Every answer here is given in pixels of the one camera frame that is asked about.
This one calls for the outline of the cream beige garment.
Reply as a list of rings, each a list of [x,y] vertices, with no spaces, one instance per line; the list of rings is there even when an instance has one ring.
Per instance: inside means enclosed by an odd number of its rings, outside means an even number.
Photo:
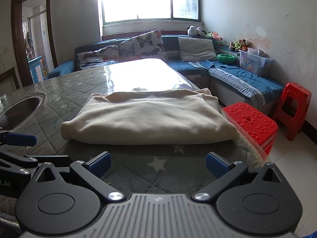
[[[92,93],[61,136],[94,145],[200,145],[240,134],[209,89]]]

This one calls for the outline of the round black induction cooktop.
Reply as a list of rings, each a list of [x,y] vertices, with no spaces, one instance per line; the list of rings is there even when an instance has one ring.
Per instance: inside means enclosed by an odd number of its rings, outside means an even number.
[[[45,99],[44,93],[37,93],[5,107],[1,112],[1,131],[11,131],[20,126],[42,106]]]

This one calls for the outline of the grey quilted star tablecloth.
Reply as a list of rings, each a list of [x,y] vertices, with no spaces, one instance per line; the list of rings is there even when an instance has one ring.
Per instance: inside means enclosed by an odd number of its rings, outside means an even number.
[[[112,167],[102,180],[129,195],[190,195],[215,177],[206,154],[251,167],[262,149],[225,116],[217,97],[161,60],[77,71],[8,93],[1,128],[33,134],[33,147],[4,145],[16,156],[68,155],[89,161],[102,152]]]

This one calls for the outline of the red plastic stool near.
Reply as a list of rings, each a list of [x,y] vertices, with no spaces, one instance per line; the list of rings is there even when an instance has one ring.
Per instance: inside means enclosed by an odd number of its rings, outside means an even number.
[[[278,125],[251,105],[239,102],[223,110],[264,150],[269,156],[278,133]]]

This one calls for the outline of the red plastic stool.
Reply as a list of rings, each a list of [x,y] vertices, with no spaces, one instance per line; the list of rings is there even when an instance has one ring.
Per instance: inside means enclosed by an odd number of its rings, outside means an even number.
[[[223,110],[264,150],[269,156],[278,133],[278,125],[251,105],[239,102]]]
[[[293,141],[301,131],[311,97],[312,93],[300,84],[286,83],[272,118],[286,127],[286,138],[289,141]]]

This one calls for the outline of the blue white cardboard box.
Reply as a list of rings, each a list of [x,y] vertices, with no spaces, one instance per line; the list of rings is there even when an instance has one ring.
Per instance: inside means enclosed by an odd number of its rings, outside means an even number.
[[[42,67],[42,56],[36,57],[28,61],[31,78],[34,84],[42,82],[46,79]]]

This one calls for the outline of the red plastic stool far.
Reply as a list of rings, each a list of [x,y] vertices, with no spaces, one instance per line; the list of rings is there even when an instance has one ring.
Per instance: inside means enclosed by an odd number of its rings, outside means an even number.
[[[312,93],[300,84],[286,83],[272,118],[286,127],[286,138],[289,141],[293,141],[301,131],[311,97]]]

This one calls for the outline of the blue corner sofa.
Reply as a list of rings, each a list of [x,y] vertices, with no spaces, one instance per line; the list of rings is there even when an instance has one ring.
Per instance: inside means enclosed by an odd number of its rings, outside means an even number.
[[[213,95],[218,97],[225,105],[238,103],[238,97],[241,97],[254,108],[261,108],[270,102],[275,102],[283,93],[285,86],[277,80],[271,77],[260,77],[235,64],[227,65],[221,63],[218,59],[215,61],[184,62],[180,58],[178,37],[194,37],[184,35],[161,36],[168,57],[168,61],[163,62],[183,76],[187,78],[192,77],[192,82],[198,87],[209,88]],[[95,51],[110,45],[117,45],[119,49],[119,62],[116,64],[123,63],[125,60],[123,59],[119,45],[128,39],[130,38],[113,39],[78,47],[75,49],[74,60],[65,61],[50,72],[47,77],[48,79],[52,79],[80,70],[77,67],[77,53]],[[216,52],[217,43],[213,38],[202,39],[211,39]]]

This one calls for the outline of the clear plastic storage box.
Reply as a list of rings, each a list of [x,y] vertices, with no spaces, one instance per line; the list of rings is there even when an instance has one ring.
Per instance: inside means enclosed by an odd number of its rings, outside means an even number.
[[[259,52],[260,51],[257,51],[257,54],[254,54],[240,50],[239,66],[240,68],[243,68],[260,77],[268,77],[270,67],[273,64],[273,59],[268,57],[261,57],[258,55]]]

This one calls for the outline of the left butterfly cushion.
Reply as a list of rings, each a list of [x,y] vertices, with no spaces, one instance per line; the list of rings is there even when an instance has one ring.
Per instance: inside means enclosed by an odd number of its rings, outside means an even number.
[[[119,62],[119,49],[117,45],[110,45],[95,51],[77,53],[76,60],[80,70],[115,64]]]

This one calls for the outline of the butterfly cushion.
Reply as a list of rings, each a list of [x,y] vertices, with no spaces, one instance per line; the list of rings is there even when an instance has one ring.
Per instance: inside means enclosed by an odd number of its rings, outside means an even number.
[[[80,70],[115,64],[119,62],[119,49],[117,45],[110,45],[95,51],[77,53],[76,60]]]
[[[168,61],[160,30],[150,31],[125,40],[120,43],[119,47],[125,61],[147,58]]]

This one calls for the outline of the grey plain cushion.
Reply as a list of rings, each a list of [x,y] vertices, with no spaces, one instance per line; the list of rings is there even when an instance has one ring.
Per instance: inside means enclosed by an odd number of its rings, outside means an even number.
[[[180,58],[184,62],[215,61],[217,59],[211,39],[178,37]]]

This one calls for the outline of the plush toy pile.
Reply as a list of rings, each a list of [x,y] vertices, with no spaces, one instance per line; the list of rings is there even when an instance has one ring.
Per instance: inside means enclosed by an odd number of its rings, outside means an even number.
[[[228,47],[230,51],[236,51],[236,52],[244,51],[244,52],[246,52],[248,50],[249,45],[250,45],[250,41],[248,39],[239,39],[236,42],[231,41],[229,44],[225,43],[223,41],[222,37],[219,36],[215,32],[206,33],[206,37],[213,38],[215,40],[215,42],[218,44],[218,46],[224,45],[224,46]]]

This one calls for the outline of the right butterfly cushion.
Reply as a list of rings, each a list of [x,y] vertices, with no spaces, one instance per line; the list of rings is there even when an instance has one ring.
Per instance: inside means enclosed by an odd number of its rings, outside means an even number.
[[[125,40],[120,43],[119,47],[125,61],[147,58],[168,61],[160,30],[150,31]]]

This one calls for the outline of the panda plush toy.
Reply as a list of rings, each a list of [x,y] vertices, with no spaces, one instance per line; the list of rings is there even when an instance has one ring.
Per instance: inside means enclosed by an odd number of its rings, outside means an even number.
[[[206,37],[206,32],[201,27],[194,27],[193,25],[187,28],[187,35]]]

